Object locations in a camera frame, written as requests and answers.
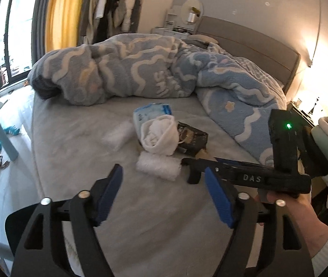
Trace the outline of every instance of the floor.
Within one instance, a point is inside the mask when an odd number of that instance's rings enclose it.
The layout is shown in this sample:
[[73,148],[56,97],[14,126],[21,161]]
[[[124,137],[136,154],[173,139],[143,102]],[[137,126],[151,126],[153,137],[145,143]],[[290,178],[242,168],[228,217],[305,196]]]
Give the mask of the floor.
[[[8,102],[0,109],[2,126],[16,126],[21,128],[17,136],[10,136],[10,141],[19,152],[19,157],[11,162],[9,167],[0,170],[0,243],[6,244],[4,230],[6,217],[25,206],[38,203],[35,170],[31,156],[30,132],[32,89],[30,86],[20,88],[11,95],[2,97]],[[0,152],[3,160],[9,160],[4,149]]]

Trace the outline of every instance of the blue patterned comforter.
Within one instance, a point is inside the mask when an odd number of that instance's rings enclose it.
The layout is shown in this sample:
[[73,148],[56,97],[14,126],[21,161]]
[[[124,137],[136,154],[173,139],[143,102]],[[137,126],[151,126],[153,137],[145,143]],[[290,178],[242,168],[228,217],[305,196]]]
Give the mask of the blue patterned comforter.
[[207,50],[156,34],[120,34],[95,45],[51,51],[28,75],[43,99],[74,105],[112,96],[180,98],[196,92],[207,114],[262,164],[273,163],[268,118],[285,109],[277,82],[216,44]]

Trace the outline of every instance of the headboard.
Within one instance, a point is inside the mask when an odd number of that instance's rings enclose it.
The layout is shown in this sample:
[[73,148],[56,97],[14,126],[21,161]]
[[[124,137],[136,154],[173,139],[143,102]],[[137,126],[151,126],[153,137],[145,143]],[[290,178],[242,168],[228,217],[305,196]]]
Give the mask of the headboard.
[[216,39],[219,46],[237,57],[245,57],[283,84],[287,93],[300,62],[300,54],[250,28],[203,16],[195,30]]

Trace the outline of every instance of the yellow curtain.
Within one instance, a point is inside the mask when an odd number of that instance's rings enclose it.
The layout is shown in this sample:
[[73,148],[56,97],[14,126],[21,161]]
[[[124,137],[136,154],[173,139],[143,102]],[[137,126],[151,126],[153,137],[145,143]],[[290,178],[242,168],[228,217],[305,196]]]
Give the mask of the yellow curtain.
[[46,52],[77,45],[82,0],[49,0],[46,14]]

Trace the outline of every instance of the human hand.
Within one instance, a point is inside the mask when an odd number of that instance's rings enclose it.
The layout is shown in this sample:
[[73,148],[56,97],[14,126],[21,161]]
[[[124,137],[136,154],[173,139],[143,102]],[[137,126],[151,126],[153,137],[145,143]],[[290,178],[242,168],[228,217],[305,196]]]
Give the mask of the human hand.
[[268,192],[267,200],[270,203],[274,203],[278,199],[286,201],[287,209],[299,226],[310,257],[313,258],[327,243],[328,226],[318,219],[310,204],[309,195],[300,195],[294,199],[287,194]]

